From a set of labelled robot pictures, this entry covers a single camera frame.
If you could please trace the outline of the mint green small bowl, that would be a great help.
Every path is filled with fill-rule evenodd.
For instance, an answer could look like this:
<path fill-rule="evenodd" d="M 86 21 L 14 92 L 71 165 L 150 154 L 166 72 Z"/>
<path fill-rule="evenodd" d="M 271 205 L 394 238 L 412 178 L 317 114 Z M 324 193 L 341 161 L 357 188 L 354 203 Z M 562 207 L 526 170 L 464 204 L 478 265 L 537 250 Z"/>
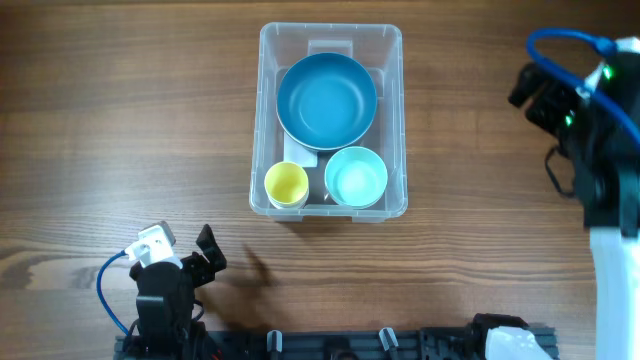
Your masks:
<path fill-rule="evenodd" d="M 365 209 L 377 203 L 388 184 L 383 159 L 369 148 L 350 146 L 333 154 L 324 171 L 329 196 L 340 206 Z"/>

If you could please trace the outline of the dark blue bowl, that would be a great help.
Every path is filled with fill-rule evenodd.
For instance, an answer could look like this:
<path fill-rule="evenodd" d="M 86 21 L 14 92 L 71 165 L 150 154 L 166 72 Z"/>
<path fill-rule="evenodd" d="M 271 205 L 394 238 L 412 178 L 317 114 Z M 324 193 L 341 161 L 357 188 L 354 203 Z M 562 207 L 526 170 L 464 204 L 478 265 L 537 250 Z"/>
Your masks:
<path fill-rule="evenodd" d="M 276 97 L 283 130 L 318 152 L 358 142 L 371 128 L 378 94 L 370 73 L 339 53 L 307 56 L 287 70 Z"/>

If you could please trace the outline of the yellow cup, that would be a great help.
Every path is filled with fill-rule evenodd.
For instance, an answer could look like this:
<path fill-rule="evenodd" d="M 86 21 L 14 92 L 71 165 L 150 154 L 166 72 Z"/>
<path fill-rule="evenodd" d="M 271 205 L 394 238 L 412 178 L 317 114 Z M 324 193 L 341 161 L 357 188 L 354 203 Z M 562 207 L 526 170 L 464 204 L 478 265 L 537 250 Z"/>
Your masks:
<path fill-rule="evenodd" d="M 279 162 L 267 171 L 264 187 L 268 199 L 278 209 L 301 208 L 309 196 L 309 178 L 294 162 Z"/>

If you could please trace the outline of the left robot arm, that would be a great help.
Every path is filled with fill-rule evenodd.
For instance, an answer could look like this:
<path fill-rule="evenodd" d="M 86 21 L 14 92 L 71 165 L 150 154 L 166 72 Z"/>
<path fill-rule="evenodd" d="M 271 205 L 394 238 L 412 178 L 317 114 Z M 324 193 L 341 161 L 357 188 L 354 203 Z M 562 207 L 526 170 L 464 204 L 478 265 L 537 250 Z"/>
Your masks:
<path fill-rule="evenodd" d="M 195 290 L 215 280 L 227 260 L 209 225 L 196 239 L 198 252 L 180 259 L 175 236 L 164 221 L 138 233 L 125 249 L 134 266 L 138 318 L 114 346 L 116 359 L 222 359 L 204 323 L 193 315 L 202 303 Z"/>

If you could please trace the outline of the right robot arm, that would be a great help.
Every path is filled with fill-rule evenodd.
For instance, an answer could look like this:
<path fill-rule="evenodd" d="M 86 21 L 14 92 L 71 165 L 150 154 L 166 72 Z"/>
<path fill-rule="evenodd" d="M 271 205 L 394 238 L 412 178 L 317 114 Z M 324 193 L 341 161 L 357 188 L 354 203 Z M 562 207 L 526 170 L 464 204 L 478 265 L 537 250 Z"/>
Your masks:
<path fill-rule="evenodd" d="M 509 102 L 557 143 L 574 170 L 565 198 L 578 200 L 589 232 L 597 285 L 596 356 L 639 356 L 639 147 L 612 114 L 530 62 Z"/>

